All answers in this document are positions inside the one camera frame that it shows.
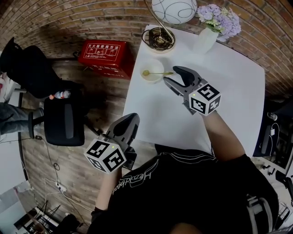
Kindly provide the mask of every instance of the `red box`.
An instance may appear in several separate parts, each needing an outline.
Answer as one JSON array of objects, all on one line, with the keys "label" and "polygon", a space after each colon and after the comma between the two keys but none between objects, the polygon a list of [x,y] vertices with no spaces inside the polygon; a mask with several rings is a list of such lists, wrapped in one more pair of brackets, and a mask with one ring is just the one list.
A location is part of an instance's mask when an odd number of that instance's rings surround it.
[{"label": "red box", "polygon": [[134,59],[126,42],[86,40],[78,61],[101,76],[130,80]]}]

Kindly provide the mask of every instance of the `white bowl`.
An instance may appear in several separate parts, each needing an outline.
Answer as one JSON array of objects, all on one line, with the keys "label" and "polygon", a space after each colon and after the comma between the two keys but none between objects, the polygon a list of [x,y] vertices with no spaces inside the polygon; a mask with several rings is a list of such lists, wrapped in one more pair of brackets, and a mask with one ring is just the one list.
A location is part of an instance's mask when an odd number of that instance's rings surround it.
[{"label": "white bowl", "polygon": [[141,77],[149,84],[155,84],[163,78],[163,74],[149,74],[145,76],[142,74],[144,70],[149,70],[150,73],[163,73],[164,66],[157,59],[149,59],[144,64],[141,65],[141,68],[140,68]]}]

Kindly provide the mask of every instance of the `golden spoon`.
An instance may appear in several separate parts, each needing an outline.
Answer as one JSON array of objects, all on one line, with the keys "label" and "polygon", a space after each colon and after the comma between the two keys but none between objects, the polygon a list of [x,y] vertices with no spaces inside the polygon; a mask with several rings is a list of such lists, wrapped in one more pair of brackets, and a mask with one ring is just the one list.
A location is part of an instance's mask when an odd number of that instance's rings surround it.
[{"label": "golden spoon", "polygon": [[142,72],[144,76],[148,76],[149,74],[163,74],[163,75],[172,75],[174,72],[163,72],[163,73],[151,73],[149,70],[144,70]]}]

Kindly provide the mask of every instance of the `gray pants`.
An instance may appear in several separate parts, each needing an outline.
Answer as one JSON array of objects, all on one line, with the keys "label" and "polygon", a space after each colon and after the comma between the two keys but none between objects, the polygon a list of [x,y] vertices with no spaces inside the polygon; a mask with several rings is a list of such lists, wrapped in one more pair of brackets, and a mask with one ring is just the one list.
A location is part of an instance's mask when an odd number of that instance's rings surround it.
[{"label": "gray pants", "polygon": [[33,112],[33,118],[43,116],[43,109],[25,109],[0,103],[0,135],[14,132],[28,132],[28,114]]}]

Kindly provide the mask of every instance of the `gold lamp stem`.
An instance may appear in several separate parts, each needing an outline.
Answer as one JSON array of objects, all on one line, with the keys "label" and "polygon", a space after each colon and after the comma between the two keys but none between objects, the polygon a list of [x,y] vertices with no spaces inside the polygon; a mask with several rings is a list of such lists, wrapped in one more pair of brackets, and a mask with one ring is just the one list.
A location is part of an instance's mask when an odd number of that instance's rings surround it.
[{"label": "gold lamp stem", "polygon": [[158,21],[158,23],[162,26],[162,28],[167,32],[167,34],[171,37],[172,39],[172,44],[174,44],[175,40],[173,38],[173,36],[169,33],[169,31],[167,30],[167,28],[160,22],[159,18],[156,16],[156,14],[153,13],[153,11],[151,10],[151,8],[148,6],[147,4],[147,0],[144,0],[146,7],[148,8],[148,10],[150,11],[150,13],[152,14],[152,16],[156,19],[156,21]]}]

